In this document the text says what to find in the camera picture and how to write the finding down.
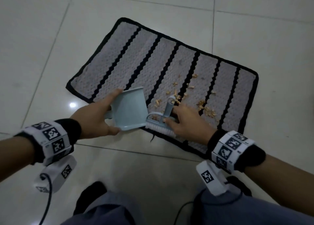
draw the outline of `person's left forearm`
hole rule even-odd
[[[0,151],[0,182],[34,161],[34,147],[24,137],[0,141]]]

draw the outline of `black cable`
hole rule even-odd
[[[39,223],[39,225],[42,225],[42,223],[44,222],[44,220],[45,220],[45,218],[46,218],[46,215],[47,215],[47,213],[48,213],[49,206],[50,206],[50,202],[51,202],[52,183],[51,183],[51,179],[50,179],[49,175],[46,174],[46,173],[41,173],[41,174],[40,174],[40,178],[41,178],[42,180],[44,180],[45,178],[47,178],[47,179],[48,179],[48,182],[49,182],[49,197],[48,197],[48,202],[47,202],[47,206],[46,206],[44,215],[42,216],[41,221],[40,221],[40,223]]]
[[[243,192],[241,191],[241,193],[239,194],[239,196],[237,196],[235,199],[233,199],[233,200],[231,200],[231,201],[229,201],[229,202],[220,203],[220,204],[209,204],[209,203],[202,203],[202,204],[205,204],[205,205],[208,205],[208,206],[224,206],[224,205],[232,204],[232,203],[238,201],[238,200],[242,197],[242,195],[243,195]],[[194,201],[187,202],[187,203],[185,203],[185,204],[183,204],[183,205],[181,206],[181,208],[179,209],[179,211],[178,211],[178,213],[177,213],[177,216],[175,217],[175,222],[173,223],[173,225],[176,224],[176,222],[177,222],[177,220],[178,220],[178,217],[179,217],[179,215],[180,215],[181,210],[182,210],[186,205],[191,204],[191,203],[194,203]]]

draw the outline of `hand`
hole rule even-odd
[[[173,129],[173,132],[186,140],[207,145],[216,129],[200,117],[198,111],[185,104],[174,106],[173,113],[178,116],[179,122],[165,118],[164,122]]]
[[[70,117],[77,120],[82,128],[80,139],[117,135],[121,129],[105,123],[105,113],[111,109],[110,104],[122,93],[123,89],[115,89],[103,100],[81,107]]]

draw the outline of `brush bristles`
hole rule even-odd
[[[145,128],[151,129],[153,131],[162,133],[162,134],[167,135],[167,136],[175,137],[175,133],[173,131],[171,131],[170,129],[158,126],[158,125],[153,124],[153,123],[146,122]]]

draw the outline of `gray rug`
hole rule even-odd
[[[179,103],[198,109],[215,128],[243,133],[257,83],[249,68],[120,18],[66,88],[92,103],[117,87],[143,86],[148,112],[162,112],[177,93]],[[205,158],[204,145],[144,130]]]

